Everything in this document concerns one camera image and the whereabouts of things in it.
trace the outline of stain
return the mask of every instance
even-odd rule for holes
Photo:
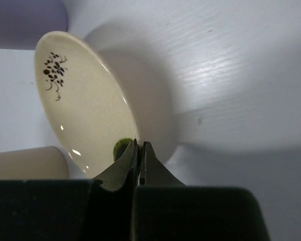
[[[200,126],[202,123],[203,123],[203,117],[200,116],[200,117],[197,119],[197,124]]]

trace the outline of purple object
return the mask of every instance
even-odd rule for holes
[[[0,0],[0,49],[35,49],[50,31],[67,31],[61,0]]]

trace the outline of bowl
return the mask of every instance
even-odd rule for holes
[[[35,50],[35,76],[55,135],[89,178],[114,162],[119,140],[139,140],[135,114],[117,77],[84,41],[66,32],[45,34]]]

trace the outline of oval plate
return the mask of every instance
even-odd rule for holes
[[[59,31],[44,35],[35,51],[35,75],[54,133],[88,177],[113,163],[117,141],[139,139],[115,75],[84,41]]]

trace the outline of beige cup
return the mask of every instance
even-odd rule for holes
[[[0,179],[68,179],[68,168],[56,147],[2,152]]]

